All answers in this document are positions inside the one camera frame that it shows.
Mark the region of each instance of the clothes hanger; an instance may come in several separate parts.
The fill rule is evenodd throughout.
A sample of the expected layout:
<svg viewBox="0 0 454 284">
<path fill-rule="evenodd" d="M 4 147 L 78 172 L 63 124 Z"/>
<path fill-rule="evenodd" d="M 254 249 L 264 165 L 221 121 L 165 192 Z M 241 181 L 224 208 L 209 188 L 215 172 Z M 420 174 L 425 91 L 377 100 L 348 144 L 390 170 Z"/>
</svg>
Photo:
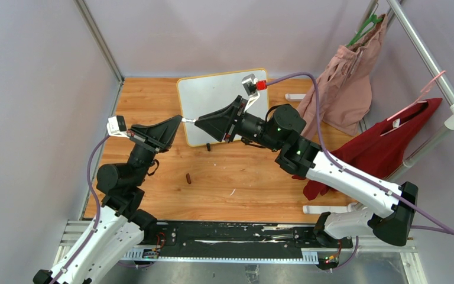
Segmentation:
<svg viewBox="0 0 454 284">
<path fill-rule="evenodd" d="M 377 6 L 375 6 L 375 9 L 371 13 L 371 15 L 368 17 L 368 19 L 363 23 L 363 25 L 359 28 L 359 31 L 356 33 L 356 35 L 352 38 L 352 40 L 346 45 L 346 47 L 349 47 L 353 44 L 355 44 L 359 39 L 361 39 L 364 35 L 366 35 L 369 31 L 371 31 L 376 24 L 381 22 L 384 17 L 378 18 L 377 15 L 375 15 L 375 12 L 377 11 L 378 8 L 378 1 L 377 1 Z M 361 33 L 364 29 L 367 28 L 368 25 L 372 24 L 373 25 L 367 29 L 364 33 Z"/>
<path fill-rule="evenodd" d="M 436 75 L 436 77 L 432 78 L 432 80 L 429 81 L 429 83 L 427 83 L 427 84 L 422 88 L 422 90 L 420 90 L 420 96 L 419 96 L 414 102 L 412 102 L 411 104 L 409 104 L 407 107 L 403 108 L 402 110 L 396 112 L 393 116 L 387 118 L 387 121 L 393 119 L 393 118 L 396 117 L 397 115 L 403 113 L 405 110 L 407 110 L 407 109 L 413 107 L 413 106 L 416 105 L 416 104 L 420 104 L 420 103 L 426 102 L 426 101 L 421 101 L 421 99 L 422 99 L 425 95 L 427 95 L 427 93 L 430 92 L 430 90 L 431 90 L 431 89 L 434 87 L 434 85 L 436 84 L 436 79 L 438 79 L 439 77 L 441 77 L 441 75 L 445 74 L 445 72 L 446 72 L 446 70 L 443 70 L 443 71 L 441 71 L 438 75 Z M 382 136 L 384 136 L 384 135 L 387 135 L 388 133 L 393 132 L 394 130 L 400 128 L 401 126 L 403 126 L 403 125 L 406 124 L 407 122 L 408 122 L 408 121 L 406 121 L 405 123 L 399 125 L 399 120 L 395 120 L 395 121 L 393 122 L 393 127 L 394 127 L 394 128 L 391 129 L 391 130 L 389 130 L 389 131 L 387 131 L 386 133 L 380 134 L 380 136 L 382 137 Z"/>
</svg>

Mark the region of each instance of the wooden surface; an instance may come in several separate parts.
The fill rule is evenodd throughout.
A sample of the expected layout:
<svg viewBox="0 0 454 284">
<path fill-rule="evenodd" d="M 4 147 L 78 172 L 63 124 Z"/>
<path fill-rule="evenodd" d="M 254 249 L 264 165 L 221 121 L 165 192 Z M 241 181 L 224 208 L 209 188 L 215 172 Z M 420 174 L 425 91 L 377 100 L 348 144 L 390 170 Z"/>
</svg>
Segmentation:
<svg viewBox="0 0 454 284">
<path fill-rule="evenodd" d="M 127 79 L 116 114 L 123 115 L 128 125 L 153 125 L 180 114 L 176 82 L 171 78 Z M 306 93 L 310 84 L 296 79 L 271 86 L 270 105 L 287 103 L 286 93 Z M 323 136 L 329 150 L 351 139 L 327 124 L 323 124 Z M 128 139 L 111 137 L 100 164 L 126 162 L 133 145 Z M 352 201 L 339 192 L 308 201 L 302 194 L 306 181 L 294 180 L 281 170 L 274 162 L 276 156 L 240 141 L 212 145 L 211 152 L 206 146 L 190 147 L 181 126 L 170 151 L 156 155 L 160 167 L 141 186 L 145 196 L 140 208 L 159 220 L 315 222 L 316 215 L 302 213 L 303 205 L 347 205 Z M 85 217 L 94 214 L 95 202 L 90 196 Z"/>
</svg>

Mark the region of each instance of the whiteboard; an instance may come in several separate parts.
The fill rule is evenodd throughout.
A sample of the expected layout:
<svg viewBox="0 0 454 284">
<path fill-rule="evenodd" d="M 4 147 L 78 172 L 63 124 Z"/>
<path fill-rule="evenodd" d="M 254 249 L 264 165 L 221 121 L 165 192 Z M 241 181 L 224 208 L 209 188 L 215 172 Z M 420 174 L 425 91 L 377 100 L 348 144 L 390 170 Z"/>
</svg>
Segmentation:
<svg viewBox="0 0 454 284">
<path fill-rule="evenodd" d="M 201 115 L 217 111 L 231 104 L 241 95 L 248 99 L 241 81 L 254 74 L 258 80 L 267 80 L 265 69 L 243 70 L 238 72 L 205 75 L 180 79 L 177 83 L 181 114 L 185 118 L 197 119 Z M 247 112 L 258 117 L 265 117 L 269 109 L 267 90 L 260 92 L 260 97 Z M 218 143 L 213 137 L 192 123 L 184 123 L 185 136 L 189 146 L 201 146 L 206 143 Z"/>
</svg>

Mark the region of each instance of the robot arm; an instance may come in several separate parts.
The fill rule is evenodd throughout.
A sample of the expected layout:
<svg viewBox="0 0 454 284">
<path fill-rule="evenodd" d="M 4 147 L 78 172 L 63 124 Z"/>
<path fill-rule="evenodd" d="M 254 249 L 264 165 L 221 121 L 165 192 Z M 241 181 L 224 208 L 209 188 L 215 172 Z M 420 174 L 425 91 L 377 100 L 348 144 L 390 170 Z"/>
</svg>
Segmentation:
<svg viewBox="0 0 454 284">
<path fill-rule="evenodd" d="M 128 138 L 135 146 L 126 163 L 105 164 L 98 170 L 96 187 L 105 197 L 96 229 L 93 220 L 61 261 L 51 270 L 37 272 L 35 284 L 98 283 L 133 246 L 153 240 L 157 220 L 138 209 L 145 194 L 138 186 L 159 166 L 155 155 L 171 147 L 181 119 L 177 115 L 156 125 L 133 125 L 128 130 L 123 117 L 109 119 L 109 135 Z"/>
<path fill-rule="evenodd" d="M 236 135 L 240 135 L 246 145 L 253 146 L 256 143 L 258 147 L 279 151 L 275 162 L 287 173 L 332 186 L 368 207 L 366 210 L 343 214 L 322 214 L 314 233 L 323 245 L 350 235 L 375 235 L 395 246 L 406 244 L 414 215 L 411 208 L 331 163 L 321 146 L 300 135 L 306 122 L 291 105 L 274 107 L 270 119 L 269 113 L 262 119 L 246 112 L 246 107 L 258 97 L 257 80 L 253 75 L 248 76 L 243 80 L 243 85 L 248 92 L 248 100 L 238 96 L 225 108 L 199 117 L 194 122 L 195 126 L 218 141 L 230 143 Z M 379 180 L 336 157 L 333 159 L 348 170 L 381 182 L 392 193 L 416 203 L 418 188 L 414 184 L 406 182 L 400 186 Z"/>
</svg>

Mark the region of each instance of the red connector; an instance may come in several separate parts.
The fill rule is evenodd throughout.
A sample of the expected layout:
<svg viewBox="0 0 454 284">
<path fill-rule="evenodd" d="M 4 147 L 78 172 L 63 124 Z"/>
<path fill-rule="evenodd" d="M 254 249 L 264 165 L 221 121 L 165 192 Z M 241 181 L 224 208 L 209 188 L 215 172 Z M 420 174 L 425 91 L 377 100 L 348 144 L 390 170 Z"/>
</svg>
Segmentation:
<svg viewBox="0 0 454 284">
<path fill-rule="evenodd" d="M 266 80 L 258 81 L 257 82 L 257 90 L 263 91 L 265 89 L 267 89 L 267 81 Z"/>
</svg>

